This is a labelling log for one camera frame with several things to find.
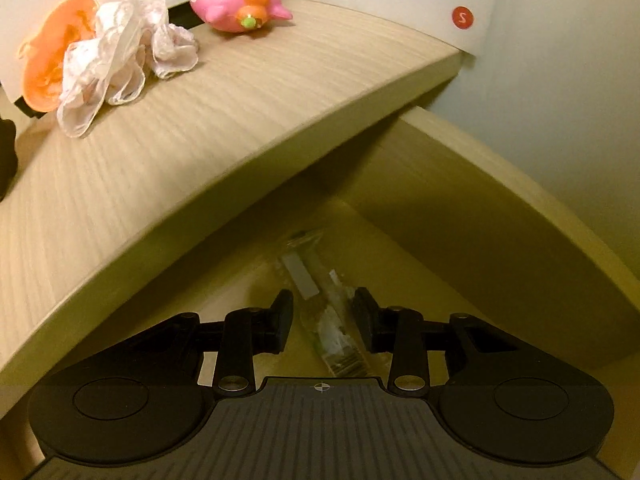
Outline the clear plastic packet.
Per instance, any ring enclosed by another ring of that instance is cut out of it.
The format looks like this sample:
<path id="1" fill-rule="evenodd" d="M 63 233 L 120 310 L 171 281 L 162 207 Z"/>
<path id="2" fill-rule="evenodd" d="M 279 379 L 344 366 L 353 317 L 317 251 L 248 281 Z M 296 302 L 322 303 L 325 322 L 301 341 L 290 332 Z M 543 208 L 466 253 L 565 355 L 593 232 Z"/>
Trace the clear plastic packet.
<path id="1" fill-rule="evenodd" d="M 298 231 L 278 247 L 277 268 L 294 290 L 296 320 L 331 376 L 385 379 L 390 356 L 364 348 L 352 312 L 355 289 L 321 258 L 322 238 L 321 230 Z"/>

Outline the white lace cloth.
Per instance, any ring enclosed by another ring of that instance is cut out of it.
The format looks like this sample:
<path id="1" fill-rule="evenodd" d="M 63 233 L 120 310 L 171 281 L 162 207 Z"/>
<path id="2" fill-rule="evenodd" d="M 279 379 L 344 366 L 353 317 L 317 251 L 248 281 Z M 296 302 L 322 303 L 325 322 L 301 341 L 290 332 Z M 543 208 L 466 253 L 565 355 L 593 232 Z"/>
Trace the white lace cloth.
<path id="1" fill-rule="evenodd" d="M 198 42 L 171 24 L 166 0 L 119 0 L 96 12 L 96 36 L 66 49 L 56 120 L 70 138 L 81 138 L 105 104 L 136 100 L 149 74 L 160 79 L 193 70 Z"/>

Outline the orange round toy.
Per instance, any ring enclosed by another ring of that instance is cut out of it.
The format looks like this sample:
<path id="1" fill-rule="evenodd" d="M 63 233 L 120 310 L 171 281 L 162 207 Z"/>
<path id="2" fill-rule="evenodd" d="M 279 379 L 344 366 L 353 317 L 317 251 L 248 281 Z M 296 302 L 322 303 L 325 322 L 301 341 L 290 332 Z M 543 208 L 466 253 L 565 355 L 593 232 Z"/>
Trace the orange round toy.
<path id="1" fill-rule="evenodd" d="M 23 99 L 35 112 L 52 112 L 62 93 L 63 63 L 67 48 L 96 36 L 96 0 L 64 0 L 25 40 L 17 56 L 25 59 Z"/>

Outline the wooden desk drawer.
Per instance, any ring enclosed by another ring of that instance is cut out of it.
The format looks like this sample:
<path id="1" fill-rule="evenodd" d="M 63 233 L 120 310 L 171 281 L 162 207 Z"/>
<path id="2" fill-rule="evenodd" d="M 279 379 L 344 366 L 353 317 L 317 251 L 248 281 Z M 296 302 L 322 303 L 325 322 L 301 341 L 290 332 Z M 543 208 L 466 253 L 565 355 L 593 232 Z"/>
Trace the wooden desk drawer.
<path id="1" fill-rule="evenodd" d="M 384 306 L 470 311 L 588 370 L 616 399 L 639 385 L 639 282 L 563 204 L 426 110 L 356 136 L 196 246 L 82 344 L 169 313 L 261 304 L 279 256 L 317 232 L 322 261 Z"/>

